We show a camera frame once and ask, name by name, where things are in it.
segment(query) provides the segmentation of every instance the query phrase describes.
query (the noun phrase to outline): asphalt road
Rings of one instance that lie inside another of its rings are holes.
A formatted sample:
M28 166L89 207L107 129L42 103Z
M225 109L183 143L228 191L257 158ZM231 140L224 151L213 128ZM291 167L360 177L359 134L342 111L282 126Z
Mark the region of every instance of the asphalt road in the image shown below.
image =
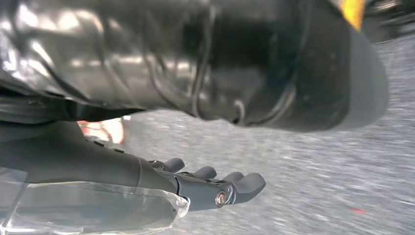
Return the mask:
M391 78L389 112L353 132L294 134L203 122L177 112L134 116L124 148L180 157L193 171L259 172L244 205L193 212L162 235L415 234L415 37L377 47Z

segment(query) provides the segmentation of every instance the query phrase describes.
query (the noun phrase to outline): prosthetic hand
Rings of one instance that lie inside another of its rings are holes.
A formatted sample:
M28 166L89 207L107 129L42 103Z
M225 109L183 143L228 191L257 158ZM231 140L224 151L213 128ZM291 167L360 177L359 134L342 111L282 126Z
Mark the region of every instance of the prosthetic hand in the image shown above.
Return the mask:
M216 180L212 167L179 172L180 159L147 161L106 148L84 139L75 122L0 123L0 156L6 234L142 234L188 211L248 202L265 187L256 173Z

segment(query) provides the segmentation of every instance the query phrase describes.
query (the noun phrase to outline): red speck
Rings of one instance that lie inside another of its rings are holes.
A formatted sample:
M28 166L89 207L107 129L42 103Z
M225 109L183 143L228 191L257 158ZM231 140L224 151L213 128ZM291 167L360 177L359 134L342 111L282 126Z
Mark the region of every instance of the red speck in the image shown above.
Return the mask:
M359 208L350 208L352 212L357 213L357 214L366 214L368 213L365 210L359 209Z

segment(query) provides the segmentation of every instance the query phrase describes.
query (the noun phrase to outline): yellow stripe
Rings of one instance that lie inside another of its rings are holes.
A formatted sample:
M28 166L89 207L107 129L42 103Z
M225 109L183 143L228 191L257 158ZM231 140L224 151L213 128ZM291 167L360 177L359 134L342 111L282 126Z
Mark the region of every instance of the yellow stripe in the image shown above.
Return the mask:
M365 12L365 0L342 0L341 8L346 20L360 31Z

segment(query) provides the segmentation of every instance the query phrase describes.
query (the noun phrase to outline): bolt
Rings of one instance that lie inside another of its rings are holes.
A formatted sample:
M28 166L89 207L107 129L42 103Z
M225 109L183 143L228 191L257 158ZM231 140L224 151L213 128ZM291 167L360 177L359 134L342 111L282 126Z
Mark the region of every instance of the bolt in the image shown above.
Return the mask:
M216 205L218 207L222 207L224 206L224 204L226 203L226 194L224 192L219 192L218 195L216 195Z

